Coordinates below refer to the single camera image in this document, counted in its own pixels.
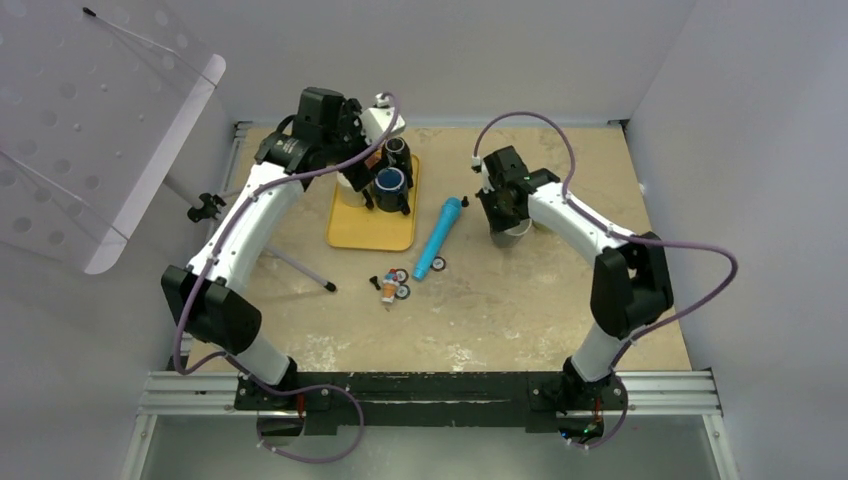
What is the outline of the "grey mug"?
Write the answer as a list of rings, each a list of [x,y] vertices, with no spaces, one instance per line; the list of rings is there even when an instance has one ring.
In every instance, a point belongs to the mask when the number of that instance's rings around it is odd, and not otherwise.
[[[524,238],[531,230],[533,221],[531,219],[521,220],[518,225],[503,231],[490,231],[490,238],[494,245],[501,249],[512,248]]]

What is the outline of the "light green mug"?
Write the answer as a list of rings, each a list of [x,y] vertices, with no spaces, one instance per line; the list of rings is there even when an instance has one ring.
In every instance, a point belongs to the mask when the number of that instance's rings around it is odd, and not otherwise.
[[[540,223],[536,220],[532,221],[532,226],[538,232],[542,232],[542,233],[549,233],[550,232],[550,229],[548,227],[546,227],[544,224],[542,224],[542,223]]]

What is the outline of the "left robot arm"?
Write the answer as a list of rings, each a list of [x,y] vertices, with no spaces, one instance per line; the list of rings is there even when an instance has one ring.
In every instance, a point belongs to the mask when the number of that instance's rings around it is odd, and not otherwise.
[[[370,108],[325,88],[301,92],[298,110],[260,144],[245,186],[211,238],[184,267],[161,277],[176,324],[172,355],[183,335],[216,346],[255,382],[272,408],[297,399],[297,364],[261,332],[262,314],[244,297],[260,254],[285,213],[312,180],[342,171],[356,188],[371,179],[366,161],[405,127],[397,97],[376,96]]]

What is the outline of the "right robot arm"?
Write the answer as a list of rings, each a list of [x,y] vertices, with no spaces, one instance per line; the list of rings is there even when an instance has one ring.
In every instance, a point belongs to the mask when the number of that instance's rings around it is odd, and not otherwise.
[[[564,192],[551,171],[529,170],[512,146],[473,158],[472,169],[483,178],[476,196],[496,246],[515,246],[538,224],[557,234],[593,269],[589,306],[594,324],[566,359],[559,387],[560,399],[584,407],[610,384],[626,341],[672,308],[664,249],[652,232],[618,232],[615,224]]]

